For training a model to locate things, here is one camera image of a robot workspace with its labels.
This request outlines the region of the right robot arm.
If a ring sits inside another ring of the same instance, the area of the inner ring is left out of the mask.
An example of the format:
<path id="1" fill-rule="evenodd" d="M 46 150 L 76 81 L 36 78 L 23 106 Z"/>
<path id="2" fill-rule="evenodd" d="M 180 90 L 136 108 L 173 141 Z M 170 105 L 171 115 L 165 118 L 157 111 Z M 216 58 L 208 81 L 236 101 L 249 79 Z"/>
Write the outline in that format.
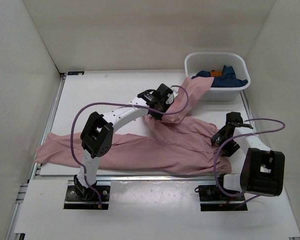
<path id="1" fill-rule="evenodd" d="M 264 132 L 255 132 L 251 122 L 243 120 L 239 112 L 229 112 L 225 125 L 210 139 L 219 147 L 216 158 L 220 154 L 231 157 L 238 150 L 245 154 L 240 173 L 218 174 L 217 167 L 213 167 L 214 193 L 220 200 L 245 193 L 277 197 L 283 191 L 285 155 L 265 145 L 259 138 Z"/>

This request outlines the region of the pink trousers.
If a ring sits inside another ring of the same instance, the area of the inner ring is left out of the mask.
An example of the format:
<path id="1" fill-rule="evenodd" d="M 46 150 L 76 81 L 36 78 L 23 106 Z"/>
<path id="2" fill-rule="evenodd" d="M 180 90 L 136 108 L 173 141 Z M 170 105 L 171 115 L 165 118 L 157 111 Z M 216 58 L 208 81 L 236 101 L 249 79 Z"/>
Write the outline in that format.
<path id="1" fill-rule="evenodd" d="M 112 147 L 99 164 L 109 171 L 162 171 L 171 174 L 200 175 L 216 170 L 229 174 L 231 163 L 216 155 L 218 147 L 211 144 L 217 127 L 189 112 L 211 88 L 213 77 L 186 77 L 178 96 L 161 121 L 150 115 L 144 122 L 153 136 L 115 134 Z"/>

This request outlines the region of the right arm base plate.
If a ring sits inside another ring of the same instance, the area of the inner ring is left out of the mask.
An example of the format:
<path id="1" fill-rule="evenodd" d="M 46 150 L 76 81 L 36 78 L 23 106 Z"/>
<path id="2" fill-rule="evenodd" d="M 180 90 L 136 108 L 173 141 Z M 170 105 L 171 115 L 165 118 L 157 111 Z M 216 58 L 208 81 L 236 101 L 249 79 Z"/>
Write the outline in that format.
<path id="1" fill-rule="evenodd" d="M 216 185 L 198 185 L 194 192 L 198 194 L 201 212 L 247 211 L 243 195 L 230 197 L 220 191 Z"/>

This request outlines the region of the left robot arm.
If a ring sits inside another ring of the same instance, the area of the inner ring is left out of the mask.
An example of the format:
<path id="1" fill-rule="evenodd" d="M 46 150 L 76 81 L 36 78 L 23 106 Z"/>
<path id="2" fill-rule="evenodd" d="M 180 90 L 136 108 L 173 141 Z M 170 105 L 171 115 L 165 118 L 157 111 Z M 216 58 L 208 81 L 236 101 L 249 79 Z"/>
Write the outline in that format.
<path id="1" fill-rule="evenodd" d="M 102 157 L 112 147 L 116 131 L 148 114 L 161 120 L 177 96 L 177 91 L 162 83 L 156 90 L 145 90 L 129 103 L 119 104 L 115 110 L 103 114 L 95 111 L 89 115 L 80 135 L 83 149 L 80 171 L 73 180 L 75 193 L 82 200 L 100 196 L 96 175 Z"/>

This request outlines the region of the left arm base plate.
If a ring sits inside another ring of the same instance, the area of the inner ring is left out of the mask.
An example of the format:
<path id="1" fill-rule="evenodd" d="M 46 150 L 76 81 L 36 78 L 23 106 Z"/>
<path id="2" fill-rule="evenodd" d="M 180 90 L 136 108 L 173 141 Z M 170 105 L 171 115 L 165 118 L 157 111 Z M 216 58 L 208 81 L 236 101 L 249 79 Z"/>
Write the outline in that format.
<path id="1" fill-rule="evenodd" d="M 74 182 L 69 180 L 67 183 L 63 208 L 65 210 L 108 210 L 111 185 L 103 183 L 101 185 L 97 184 L 95 189 L 101 196 L 102 205 L 100 205 L 99 196 L 94 191 L 87 199 L 83 199 L 79 194 L 79 191 L 76 190 Z"/>

